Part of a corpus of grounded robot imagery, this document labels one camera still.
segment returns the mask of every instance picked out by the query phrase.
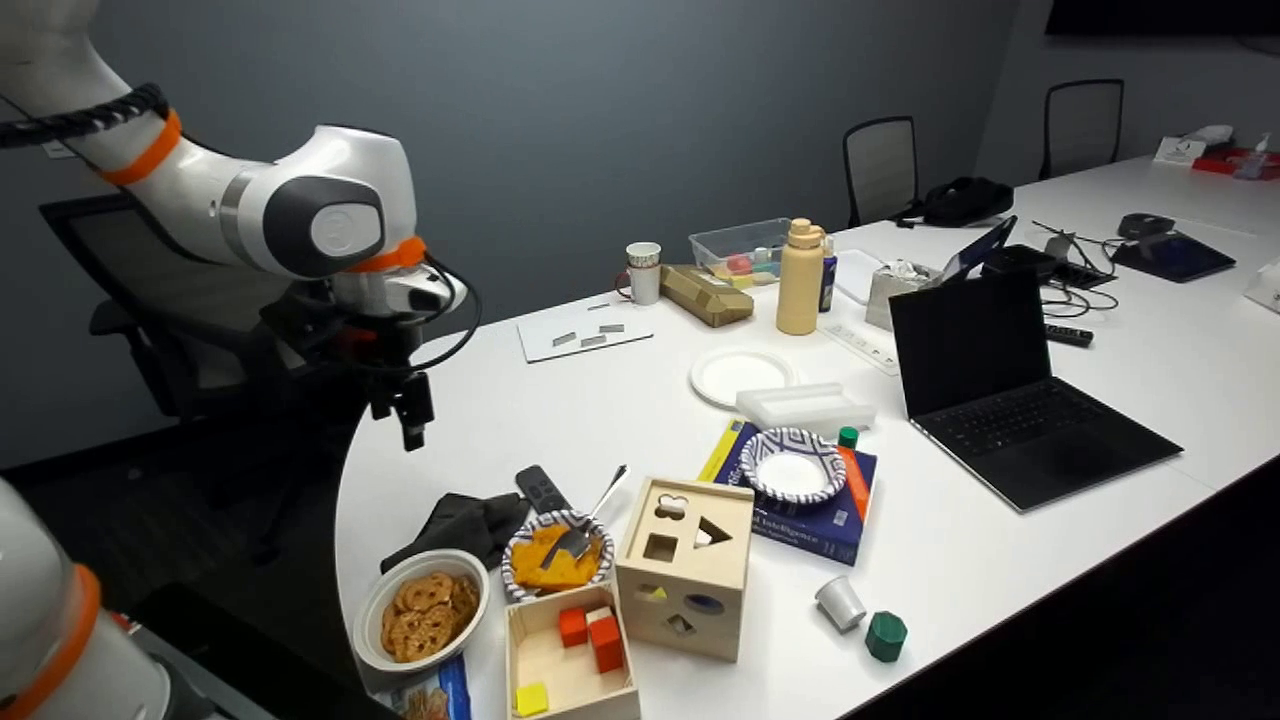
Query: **green bottle cap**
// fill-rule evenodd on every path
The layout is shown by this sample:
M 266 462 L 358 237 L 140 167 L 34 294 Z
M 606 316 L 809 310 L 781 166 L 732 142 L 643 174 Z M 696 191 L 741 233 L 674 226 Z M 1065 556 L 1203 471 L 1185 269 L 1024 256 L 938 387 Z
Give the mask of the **green bottle cap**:
M 906 642 L 906 623 L 892 612 L 877 612 L 872 615 L 872 624 L 867 629 L 867 650 L 872 657 L 881 662 L 893 662 L 902 653 L 902 643 Z
M 836 441 L 840 447 L 847 447 L 849 450 L 858 448 L 858 428 L 844 427 L 840 428 L 840 439 Z

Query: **black remote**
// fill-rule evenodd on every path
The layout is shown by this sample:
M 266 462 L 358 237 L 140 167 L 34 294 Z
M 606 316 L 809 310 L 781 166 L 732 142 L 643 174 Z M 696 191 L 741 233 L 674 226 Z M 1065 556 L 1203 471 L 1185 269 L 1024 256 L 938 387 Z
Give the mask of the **black remote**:
M 1089 331 L 1064 328 L 1062 325 L 1051 325 L 1048 323 L 1044 323 L 1044 337 L 1053 342 L 1064 342 L 1076 347 L 1088 347 L 1093 342 L 1093 333 Z
M 541 465 L 530 465 L 516 473 L 516 487 L 525 493 L 529 503 L 539 514 L 568 507 L 568 501 L 561 495 L 556 483 L 547 477 L 547 471 L 543 470 Z

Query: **small white cup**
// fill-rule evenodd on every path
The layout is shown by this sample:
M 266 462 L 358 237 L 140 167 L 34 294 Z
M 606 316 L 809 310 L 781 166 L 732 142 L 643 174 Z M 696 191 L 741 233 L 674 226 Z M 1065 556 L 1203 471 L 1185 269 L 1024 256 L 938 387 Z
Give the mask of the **small white cup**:
M 849 584 L 846 575 L 833 578 L 822 585 L 814 597 L 818 600 L 818 605 L 822 606 L 823 612 L 827 614 L 827 619 L 841 633 L 847 633 L 856 628 L 858 623 L 867 615 L 867 609 L 863 607 L 861 601 L 854 594 L 854 585 Z
M 658 301 L 662 282 L 662 246 L 657 242 L 632 242 L 627 246 L 627 270 L 618 273 L 613 290 L 636 305 L 653 305 Z M 631 277 L 631 295 L 622 292 L 622 275 Z

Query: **beige water bottle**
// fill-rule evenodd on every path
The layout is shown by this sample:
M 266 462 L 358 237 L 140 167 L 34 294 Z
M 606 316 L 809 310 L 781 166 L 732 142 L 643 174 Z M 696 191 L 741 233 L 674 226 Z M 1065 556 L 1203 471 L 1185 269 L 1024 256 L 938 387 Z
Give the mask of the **beige water bottle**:
M 808 219 L 791 220 L 787 246 L 782 249 L 777 318 L 778 329 L 787 334 L 809 334 L 818 328 L 824 237 L 827 233 Z

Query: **orange ring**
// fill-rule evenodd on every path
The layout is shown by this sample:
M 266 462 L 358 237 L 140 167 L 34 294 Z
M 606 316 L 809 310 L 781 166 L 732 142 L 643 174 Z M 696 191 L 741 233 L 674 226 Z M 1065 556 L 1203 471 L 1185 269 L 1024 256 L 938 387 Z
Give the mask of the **orange ring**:
M 408 268 L 417 265 L 424 258 L 426 258 L 426 243 L 422 242 L 421 237 L 415 234 L 413 237 L 401 242 L 396 250 L 383 255 L 376 255 L 362 263 L 357 263 L 343 272 L 378 273 L 381 270 L 390 270 L 392 268 Z
M 160 163 L 164 163 L 164 159 L 178 146 L 179 140 L 182 140 L 182 120 L 178 119 L 177 110 L 170 108 L 169 117 L 164 120 L 164 128 L 151 142 L 151 146 L 142 151 L 142 155 L 138 155 L 127 168 L 102 170 L 99 174 L 111 184 L 133 184 L 159 168 Z
M 97 577 L 83 566 L 76 565 L 76 580 L 81 585 L 81 615 L 76 619 L 76 626 L 70 635 L 58 648 L 54 656 L 45 665 L 45 669 L 36 676 L 22 694 L 19 694 L 9 707 L 0 710 L 0 720 L 23 720 L 49 700 L 50 696 L 63 684 L 63 680 L 72 674 L 76 664 L 79 662 L 88 638 L 97 624 L 97 609 L 102 601 L 102 588 L 97 583 Z

